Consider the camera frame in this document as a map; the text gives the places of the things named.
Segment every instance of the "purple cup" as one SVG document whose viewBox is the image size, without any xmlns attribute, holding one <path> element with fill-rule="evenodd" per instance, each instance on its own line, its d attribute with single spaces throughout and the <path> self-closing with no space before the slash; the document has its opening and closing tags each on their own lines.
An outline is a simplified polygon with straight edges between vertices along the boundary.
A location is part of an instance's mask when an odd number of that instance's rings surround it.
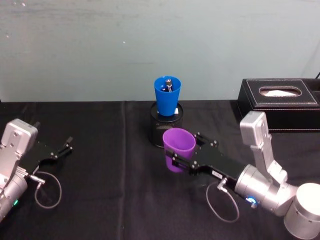
<svg viewBox="0 0 320 240">
<path fill-rule="evenodd" d="M 163 146 L 164 151 L 172 150 L 176 154 L 190 159 L 194 153 L 196 146 L 195 137 L 182 128 L 170 128 L 163 133 Z M 172 158 L 165 155 L 166 166 L 174 173 L 181 173 L 183 170 L 172 165 Z"/>
</svg>

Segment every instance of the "table surface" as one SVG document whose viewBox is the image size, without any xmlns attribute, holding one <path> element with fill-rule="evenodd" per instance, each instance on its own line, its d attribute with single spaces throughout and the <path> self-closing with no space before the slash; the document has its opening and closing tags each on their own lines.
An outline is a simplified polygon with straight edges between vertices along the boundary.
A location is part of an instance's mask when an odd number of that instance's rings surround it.
<svg viewBox="0 0 320 240">
<path fill-rule="evenodd" d="M 243 145 L 233 101 L 183 101 L 183 128 L 217 139 L 223 153 L 245 164 L 254 159 Z M 38 140 L 60 147 L 73 136 L 74 151 L 49 171 L 61 182 L 58 207 L 34 201 L 30 184 L 19 204 L 0 224 L 6 240 L 290 240 L 283 218 L 236 197 L 240 219 L 220 221 L 206 202 L 209 176 L 170 172 L 163 149 L 150 144 L 152 102 L 0 103 L 0 132 L 20 118 L 39 121 Z M 275 159 L 289 183 L 320 183 L 319 133 L 275 133 Z M 214 188 L 211 203 L 226 218 L 235 210 Z"/>
</svg>

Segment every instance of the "black tissue box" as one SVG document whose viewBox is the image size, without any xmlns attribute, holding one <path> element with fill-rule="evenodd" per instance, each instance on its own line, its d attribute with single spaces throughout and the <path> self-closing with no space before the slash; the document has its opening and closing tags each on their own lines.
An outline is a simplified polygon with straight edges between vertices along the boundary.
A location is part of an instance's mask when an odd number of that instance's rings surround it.
<svg viewBox="0 0 320 240">
<path fill-rule="evenodd" d="M 243 79 L 237 107 L 265 112 L 270 132 L 320 132 L 319 97 L 320 79 Z"/>
</svg>

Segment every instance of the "plastic cup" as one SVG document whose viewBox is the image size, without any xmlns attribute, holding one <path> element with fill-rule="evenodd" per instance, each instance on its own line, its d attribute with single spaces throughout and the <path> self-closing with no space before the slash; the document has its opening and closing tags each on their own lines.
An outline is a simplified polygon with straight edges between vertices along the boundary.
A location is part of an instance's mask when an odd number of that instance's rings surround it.
<svg viewBox="0 0 320 240">
<path fill-rule="evenodd" d="M 170 128 L 164 132 L 163 136 L 164 150 L 172 150 L 176 154 L 190 159 L 196 146 L 195 137 L 182 128 Z M 166 166 L 174 173 L 180 173 L 183 170 L 172 165 L 172 158 L 165 155 Z"/>
<path fill-rule="evenodd" d="M 162 91 L 166 87 L 166 80 L 171 79 L 173 91 Z M 177 108 L 181 82 L 174 76 L 162 76 L 154 81 L 156 107 L 162 116 L 172 116 Z"/>
</svg>

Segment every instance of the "gray wall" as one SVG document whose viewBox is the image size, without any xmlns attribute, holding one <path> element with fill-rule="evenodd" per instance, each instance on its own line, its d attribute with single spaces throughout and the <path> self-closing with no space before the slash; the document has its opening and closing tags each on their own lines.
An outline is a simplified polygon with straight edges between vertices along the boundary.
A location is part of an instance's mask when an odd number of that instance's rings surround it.
<svg viewBox="0 0 320 240">
<path fill-rule="evenodd" d="M 174 75 L 182 100 L 235 99 L 243 78 L 315 77 L 319 26 L 319 0 L 1 0 L 0 98 L 153 100 Z"/>
</svg>

